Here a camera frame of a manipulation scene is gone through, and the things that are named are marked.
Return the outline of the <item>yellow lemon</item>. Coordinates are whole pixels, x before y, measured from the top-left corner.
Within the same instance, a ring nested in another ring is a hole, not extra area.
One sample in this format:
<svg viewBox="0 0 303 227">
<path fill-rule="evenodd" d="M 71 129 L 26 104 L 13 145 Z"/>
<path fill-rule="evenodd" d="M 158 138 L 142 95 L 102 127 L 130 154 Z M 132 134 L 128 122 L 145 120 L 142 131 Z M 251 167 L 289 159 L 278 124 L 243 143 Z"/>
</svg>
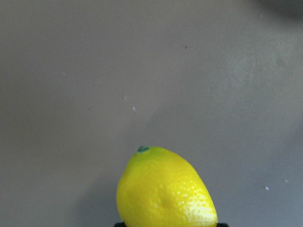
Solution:
<svg viewBox="0 0 303 227">
<path fill-rule="evenodd" d="M 212 198 L 193 166 L 161 147 L 141 146 L 119 180 L 116 204 L 127 227 L 215 227 Z"/>
</svg>

